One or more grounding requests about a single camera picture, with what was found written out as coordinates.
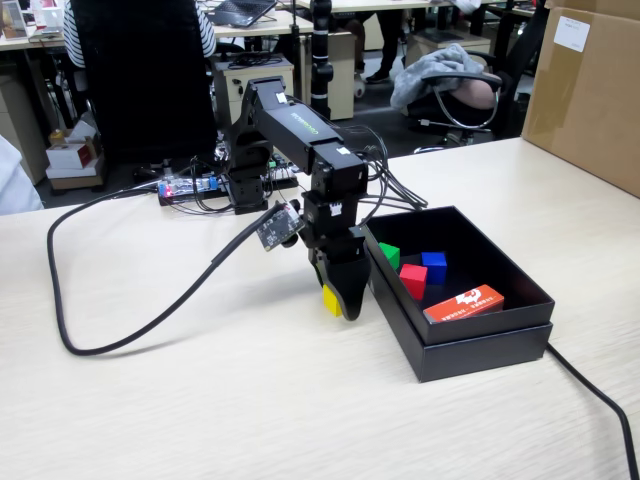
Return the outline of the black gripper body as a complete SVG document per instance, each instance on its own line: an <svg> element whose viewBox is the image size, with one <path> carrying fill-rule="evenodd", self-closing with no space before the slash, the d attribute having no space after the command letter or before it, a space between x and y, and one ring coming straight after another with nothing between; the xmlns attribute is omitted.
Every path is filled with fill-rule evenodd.
<svg viewBox="0 0 640 480"><path fill-rule="evenodd" d="M347 194L327 200L319 192L304 192L305 223L301 237L312 265L364 265L368 260L364 235L357 225L358 203L362 194Z"/></svg>

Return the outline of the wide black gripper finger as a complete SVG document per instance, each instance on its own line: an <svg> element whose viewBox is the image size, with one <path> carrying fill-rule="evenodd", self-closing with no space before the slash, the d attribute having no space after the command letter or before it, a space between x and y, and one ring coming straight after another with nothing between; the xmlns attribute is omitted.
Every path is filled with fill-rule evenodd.
<svg viewBox="0 0 640 480"><path fill-rule="evenodd" d="M348 258L322 258L323 283L336 297L342 314L348 321L355 321L360 316L370 271L371 261L365 249L358 249Z"/></svg>

